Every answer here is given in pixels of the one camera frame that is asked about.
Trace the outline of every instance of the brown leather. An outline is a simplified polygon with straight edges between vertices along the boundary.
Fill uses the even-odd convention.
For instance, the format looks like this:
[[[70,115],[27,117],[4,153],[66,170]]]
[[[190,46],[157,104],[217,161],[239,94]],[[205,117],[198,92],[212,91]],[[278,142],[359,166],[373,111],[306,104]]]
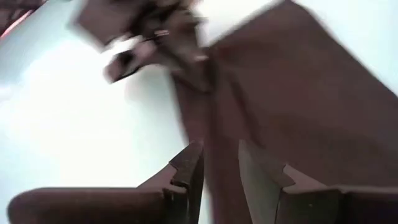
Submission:
[[[398,100],[302,7],[284,1],[208,49],[215,92],[176,79],[190,139],[206,137],[215,223],[251,223],[238,142],[326,185],[398,185]]]
[[[14,198],[11,223],[160,223],[162,189],[37,189]]]

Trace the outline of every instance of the white background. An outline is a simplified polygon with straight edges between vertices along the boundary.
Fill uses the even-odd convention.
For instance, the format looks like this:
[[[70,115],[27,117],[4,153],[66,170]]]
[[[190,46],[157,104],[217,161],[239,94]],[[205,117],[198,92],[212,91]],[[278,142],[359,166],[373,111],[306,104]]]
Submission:
[[[277,2],[201,2],[203,43]],[[398,93],[396,1],[297,2]],[[25,190],[137,186],[187,144],[167,71],[149,67],[109,85],[109,57],[68,26],[81,4],[50,0],[0,41],[0,223]],[[200,223],[209,223],[207,193],[202,207]]]

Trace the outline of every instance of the brown fabric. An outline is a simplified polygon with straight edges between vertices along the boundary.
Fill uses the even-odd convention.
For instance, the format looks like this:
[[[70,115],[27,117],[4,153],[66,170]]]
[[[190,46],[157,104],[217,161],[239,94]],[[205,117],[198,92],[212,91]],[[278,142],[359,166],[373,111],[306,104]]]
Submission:
[[[306,10],[285,1],[208,54],[215,91],[176,88],[189,138],[206,138],[215,223],[251,223],[240,139],[326,185],[398,185],[396,96]]]

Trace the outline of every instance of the blurry object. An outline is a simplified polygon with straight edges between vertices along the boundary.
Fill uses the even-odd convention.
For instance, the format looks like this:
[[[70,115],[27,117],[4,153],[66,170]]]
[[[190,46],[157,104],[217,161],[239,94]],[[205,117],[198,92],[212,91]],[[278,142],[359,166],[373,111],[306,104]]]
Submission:
[[[15,197],[8,212],[12,224],[194,224],[202,189],[203,146],[193,142],[137,188],[37,189]]]
[[[1,0],[1,37],[5,37],[15,26],[36,11],[44,2],[44,0]]]
[[[112,82],[159,63],[185,84],[207,92],[211,90],[208,77],[203,75],[207,56],[198,46],[196,29],[201,20],[189,10],[191,3],[89,0],[78,23],[104,47],[121,36],[141,36],[140,43],[119,54],[109,65],[107,72]]]
[[[189,139],[206,139],[215,223],[363,223],[381,212],[392,218],[379,223],[396,223],[390,213],[396,201],[362,210],[353,194],[368,197],[358,195],[364,186],[398,186],[397,97],[292,1],[207,49],[192,44],[198,20],[181,5],[92,0],[78,23],[104,45],[125,34],[154,43],[162,60],[131,63],[131,51],[110,71],[117,81],[148,63],[169,68]],[[242,140],[250,142],[252,161],[239,155]],[[250,166],[258,169],[245,169]],[[329,192],[334,185],[354,193]],[[380,191],[372,194],[377,199],[369,205],[388,204]],[[308,207],[300,214],[295,205],[303,203]],[[357,216],[360,210],[367,214]]]

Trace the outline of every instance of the white wall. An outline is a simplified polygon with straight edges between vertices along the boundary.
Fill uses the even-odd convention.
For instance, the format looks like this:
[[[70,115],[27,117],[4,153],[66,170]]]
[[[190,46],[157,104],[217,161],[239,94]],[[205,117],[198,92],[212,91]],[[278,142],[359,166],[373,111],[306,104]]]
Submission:
[[[276,2],[200,3],[198,11],[209,20],[204,43]],[[338,41],[398,93],[394,0],[297,2],[315,11]],[[102,72],[106,58],[68,27],[80,4],[50,0],[0,42],[0,223],[6,223],[8,201],[22,191],[133,187],[187,143],[167,72],[147,68],[109,85]],[[210,222],[207,198],[201,223]]]

